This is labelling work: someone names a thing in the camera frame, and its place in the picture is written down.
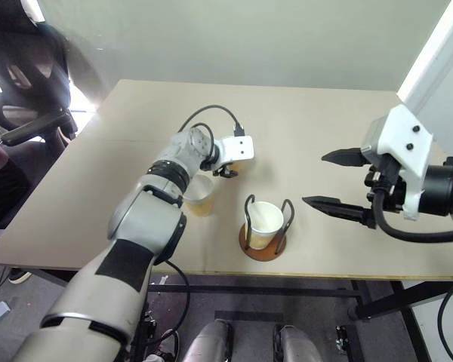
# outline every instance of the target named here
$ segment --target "chair armrest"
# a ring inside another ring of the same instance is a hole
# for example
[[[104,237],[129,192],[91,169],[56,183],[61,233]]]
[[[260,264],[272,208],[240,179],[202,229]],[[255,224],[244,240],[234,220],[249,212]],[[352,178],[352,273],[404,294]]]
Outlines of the chair armrest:
[[[67,111],[53,111],[43,115],[23,126],[17,127],[2,134],[1,140],[6,146],[16,146],[33,137],[52,131],[60,126],[64,126],[70,121]]]

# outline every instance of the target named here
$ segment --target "robot leg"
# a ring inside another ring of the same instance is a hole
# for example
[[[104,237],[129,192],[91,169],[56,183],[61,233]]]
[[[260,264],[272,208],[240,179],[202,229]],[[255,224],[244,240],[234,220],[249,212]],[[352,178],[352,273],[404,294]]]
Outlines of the robot leg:
[[[322,362],[316,345],[294,326],[275,326],[273,356],[275,362]]]
[[[193,340],[183,362],[230,361],[233,349],[233,327],[222,320],[215,320],[203,327]]]

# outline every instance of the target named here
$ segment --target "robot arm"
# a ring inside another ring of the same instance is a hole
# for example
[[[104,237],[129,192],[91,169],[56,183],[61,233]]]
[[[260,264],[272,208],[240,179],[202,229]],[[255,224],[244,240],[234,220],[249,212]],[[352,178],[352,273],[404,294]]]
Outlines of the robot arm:
[[[365,185],[371,188],[371,209],[342,204],[336,198],[303,198],[330,216],[358,221],[370,229],[379,225],[388,235],[405,241],[433,243],[453,241],[453,232],[407,233],[387,224],[383,210],[402,211],[406,219],[419,213],[453,219],[453,158],[442,166],[428,165],[433,136],[403,105],[371,124],[360,149],[341,149],[322,157],[343,166],[371,164]]]
[[[112,243],[69,282],[15,360],[115,360],[134,335],[152,266],[171,257],[183,234],[191,178],[200,165],[216,171],[253,156],[249,136],[212,140],[197,127],[175,134],[117,207]]]

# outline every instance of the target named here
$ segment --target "person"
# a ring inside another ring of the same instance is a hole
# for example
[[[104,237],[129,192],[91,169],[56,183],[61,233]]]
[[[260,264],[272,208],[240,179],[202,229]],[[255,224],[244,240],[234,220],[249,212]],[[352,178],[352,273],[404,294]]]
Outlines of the person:
[[[177,362],[179,341],[180,338],[175,332],[144,362]],[[217,319],[203,327],[188,348],[183,362],[230,361],[232,353],[233,327],[229,322]],[[322,362],[320,353],[309,336],[292,325],[274,326],[273,354],[275,362]]]
[[[25,174],[0,147],[0,220],[26,195],[29,187]],[[8,280],[13,284],[23,283],[30,275],[13,268]]]

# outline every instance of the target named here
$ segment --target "tabletop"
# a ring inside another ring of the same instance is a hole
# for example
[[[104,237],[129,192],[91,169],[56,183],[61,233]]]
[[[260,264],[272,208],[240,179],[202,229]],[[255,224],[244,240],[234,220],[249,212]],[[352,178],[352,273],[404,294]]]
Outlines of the tabletop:
[[[129,80],[116,85],[7,227],[0,237],[0,264],[81,268],[108,245],[109,218],[137,178],[184,120],[211,103],[232,110],[253,137],[255,158],[235,179],[209,175],[215,185],[210,216],[184,211],[186,231],[172,260],[185,272],[453,278],[453,243],[399,241],[326,216],[301,200],[325,195],[368,206],[367,168],[320,158],[360,146],[370,122],[399,103],[394,92]],[[196,121],[208,123],[215,138],[233,132],[220,110],[203,112]],[[249,259],[239,247],[243,205],[252,193],[278,206],[289,198],[295,207],[285,251],[270,262]],[[448,217],[423,215],[410,222],[388,215],[388,220],[408,231],[453,229]]]

